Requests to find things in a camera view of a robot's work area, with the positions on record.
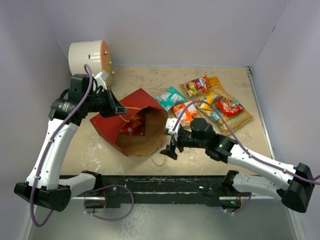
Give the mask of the dark red chips bag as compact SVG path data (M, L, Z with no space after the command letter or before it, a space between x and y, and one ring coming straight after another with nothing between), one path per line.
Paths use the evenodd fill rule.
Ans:
M146 131L146 114L137 113L119 131L122 135L144 136Z

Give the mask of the red paper bag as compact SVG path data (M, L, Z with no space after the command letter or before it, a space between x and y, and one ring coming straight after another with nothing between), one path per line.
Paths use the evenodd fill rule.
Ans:
M127 113L113 117L98 114L90 119L97 133L128 157L150 156L166 139L167 111L140 88L120 100Z

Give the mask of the orange snack packet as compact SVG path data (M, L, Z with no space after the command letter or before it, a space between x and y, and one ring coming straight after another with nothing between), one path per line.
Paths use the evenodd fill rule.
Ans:
M173 113L175 114L176 118L178 118L181 115L184 108L190 103L191 103L191 101L187 101L184 103L180 103L172 108ZM194 119L199 118L199 117L200 117L200 114L199 114L197 108L192 104L183 113L183 115L180 119L180 125L182 127L189 127L191 122Z

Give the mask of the teal snack packet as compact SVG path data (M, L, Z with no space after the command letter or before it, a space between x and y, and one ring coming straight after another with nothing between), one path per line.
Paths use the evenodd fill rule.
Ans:
M168 112L172 107L182 104L187 99L173 86L170 86L160 96L153 96L153 98Z

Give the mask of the yellow snack packet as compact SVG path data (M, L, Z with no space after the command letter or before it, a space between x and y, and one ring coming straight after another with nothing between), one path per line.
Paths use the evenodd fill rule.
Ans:
M211 107L207 104L209 103L210 105L214 105L214 102L215 100L217 100L218 98L220 97L219 94L217 94L216 92L205 92L205 93L202 93L200 94L198 97L197 97L197 100L199 101L205 101L206 103L204 102L197 102L195 103L196 107L201 109L201 110L208 110L210 111L211 110Z

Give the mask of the Fox's candy packet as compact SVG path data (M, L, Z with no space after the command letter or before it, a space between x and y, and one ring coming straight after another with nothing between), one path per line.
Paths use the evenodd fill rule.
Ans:
M190 99L198 94L206 93L209 90L209 83L206 75L191 81L187 81L179 86L182 88L187 99Z

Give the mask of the red snack packet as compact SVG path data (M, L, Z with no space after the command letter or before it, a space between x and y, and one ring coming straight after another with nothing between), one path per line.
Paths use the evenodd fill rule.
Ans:
M234 117L244 111L244 108L240 104L224 96L219 97L215 103L221 112L229 117Z

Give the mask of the orange chips bag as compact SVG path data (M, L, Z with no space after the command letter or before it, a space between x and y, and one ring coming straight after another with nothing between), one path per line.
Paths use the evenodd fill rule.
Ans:
M224 87L222 86L221 82L219 81L219 78L217 76L213 76L213 77L208 77L208 88L212 88L214 86L218 86L221 89L224 89Z

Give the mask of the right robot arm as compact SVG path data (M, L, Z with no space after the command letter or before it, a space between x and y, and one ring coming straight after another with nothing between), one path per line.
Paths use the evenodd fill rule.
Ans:
M315 183L309 166L276 161L246 148L238 140L218 134L204 118L190 124L190 131L183 129L177 118L169 118L164 133L171 136L170 143L160 153L174 160L176 150L204 149L205 154L217 162L235 165L254 173L248 175L229 171L223 180L222 190L228 196L252 193L280 200L287 208L298 213L307 211Z

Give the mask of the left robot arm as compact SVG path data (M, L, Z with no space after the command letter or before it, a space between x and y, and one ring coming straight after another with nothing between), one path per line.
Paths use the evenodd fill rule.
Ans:
M86 74L71 77L70 87L56 99L49 112L45 141L31 173L18 182L14 193L34 205L63 211L71 198L84 192L98 196L103 191L103 177L89 170L60 179L62 165L81 122L88 113L110 118L127 113L107 86L108 73L102 71L93 79Z

